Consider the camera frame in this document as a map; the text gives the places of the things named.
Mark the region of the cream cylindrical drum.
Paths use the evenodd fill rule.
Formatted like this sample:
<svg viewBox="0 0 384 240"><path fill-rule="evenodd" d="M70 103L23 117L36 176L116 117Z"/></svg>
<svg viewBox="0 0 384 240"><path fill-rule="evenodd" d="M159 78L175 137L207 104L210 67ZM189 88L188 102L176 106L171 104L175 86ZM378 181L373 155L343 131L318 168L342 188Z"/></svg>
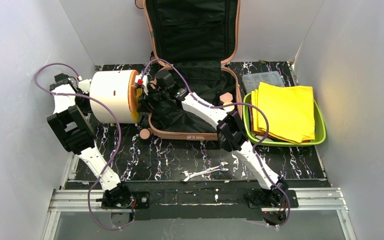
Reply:
<svg viewBox="0 0 384 240"><path fill-rule="evenodd" d="M135 124L139 121L139 97L136 89L139 78L137 70L116 70L96 72L91 80L89 96L106 105L121 124Z"/></svg>

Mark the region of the pink hard-shell suitcase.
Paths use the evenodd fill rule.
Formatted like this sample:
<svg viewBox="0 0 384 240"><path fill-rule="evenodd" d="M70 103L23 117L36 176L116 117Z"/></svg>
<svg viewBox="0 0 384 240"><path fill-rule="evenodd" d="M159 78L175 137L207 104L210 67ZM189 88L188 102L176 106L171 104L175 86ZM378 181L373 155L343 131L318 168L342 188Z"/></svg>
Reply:
<svg viewBox="0 0 384 240"><path fill-rule="evenodd" d="M181 87L219 106L220 95L242 100L236 74L228 68L238 48L238 0L144 0L153 57ZM217 132L181 108L167 114L148 113L149 130L162 139L215 141Z"/></svg>

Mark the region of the white printed garment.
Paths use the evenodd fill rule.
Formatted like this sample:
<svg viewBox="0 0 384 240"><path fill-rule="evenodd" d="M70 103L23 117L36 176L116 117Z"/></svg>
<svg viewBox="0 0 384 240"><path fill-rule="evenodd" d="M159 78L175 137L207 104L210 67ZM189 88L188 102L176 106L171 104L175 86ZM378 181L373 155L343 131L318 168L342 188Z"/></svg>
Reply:
<svg viewBox="0 0 384 240"><path fill-rule="evenodd" d="M271 138L270 135L268 135L267 137L264 137L264 135L256 134L254 137L257 139L257 141L263 140L263 141L267 141L267 142L274 142L274 139Z"/></svg>

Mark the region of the yellow snack packet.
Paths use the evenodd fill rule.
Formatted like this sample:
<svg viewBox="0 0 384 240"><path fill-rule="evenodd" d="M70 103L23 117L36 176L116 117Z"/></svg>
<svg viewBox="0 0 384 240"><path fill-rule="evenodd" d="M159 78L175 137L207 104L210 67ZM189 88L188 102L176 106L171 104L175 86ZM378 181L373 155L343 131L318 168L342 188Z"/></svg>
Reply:
<svg viewBox="0 0 384 240"><path fill-rule="evenodd" d="M258 107L265 118L251 109L251 130L293 144L313 141L315 137L314 94L311 86L278 87L261 82L251 92L251 104Z"/></svg>

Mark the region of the green plastic tray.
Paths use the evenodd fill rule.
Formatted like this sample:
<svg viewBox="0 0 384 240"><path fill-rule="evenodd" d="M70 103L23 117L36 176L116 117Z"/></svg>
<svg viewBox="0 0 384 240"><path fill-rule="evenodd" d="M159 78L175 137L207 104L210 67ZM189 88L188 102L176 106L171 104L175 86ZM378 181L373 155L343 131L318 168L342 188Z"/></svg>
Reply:
<svg viewBox="0 0 384 240"><path fill-rule="evenodd" d="M293 93L288 90L285 94L281 94L280 96L276 96L274 98L274 104L279 107L280 104L287 104L290 107L299 107L300 110L303 110L304 107L313 106L313 118L314 118L314 139L309 142L301 142L300 144L295 144L287 141L268 141L265 139L260 142L258 138L256 138L256 134L252 131L251 126L251 114L250 107L245 105L242 108L242 117L245 125L245 130L248 138L251 142L255 144L260 144L262 146L271 146L271 147L308 147L318 145L324 142L326 139L326 127L323 119L323 115L319 109L317 102L314 100L313 92L311 90L305 91L302 94Z"/></svg>

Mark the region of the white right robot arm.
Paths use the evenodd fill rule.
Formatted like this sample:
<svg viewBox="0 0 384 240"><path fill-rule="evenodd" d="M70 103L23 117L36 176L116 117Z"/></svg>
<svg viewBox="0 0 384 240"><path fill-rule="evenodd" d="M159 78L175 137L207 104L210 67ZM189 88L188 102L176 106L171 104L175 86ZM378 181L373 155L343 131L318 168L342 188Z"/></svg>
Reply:
<svg viewBox="0 0 384 240"><path fill-rule="evenodd" d="M146 100L156 96L157 99L181 104L184 111L199 117L216 130L221 148L240 160L262 189L281 193L287 191L284 179L256 152L256 145L248 139L245 125L236 110L226 111L223 106L210 104L193 92L188 84L180 87L168 71L159 71L155 75L156 83L145 82L145 77L146 74L141 73L136 84L144 90Z"/></svg>

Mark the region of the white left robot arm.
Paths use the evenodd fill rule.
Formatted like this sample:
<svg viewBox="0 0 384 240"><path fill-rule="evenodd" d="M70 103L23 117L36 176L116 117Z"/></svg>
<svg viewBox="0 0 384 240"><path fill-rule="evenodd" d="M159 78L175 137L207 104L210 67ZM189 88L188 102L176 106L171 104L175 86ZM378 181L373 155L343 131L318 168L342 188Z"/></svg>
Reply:
<svg viewBox="0 0 384 240"><path fill-rule="evenodd" d="M64 73L54 76L49 90L54 95L54 111L47 117L47 123L67 152L77 155L99 179L104 191L116 189L120 177L109 167L107 161L96 146L96 133L88 122L87 110L82 110L72 94L80 90Z"/></svg>

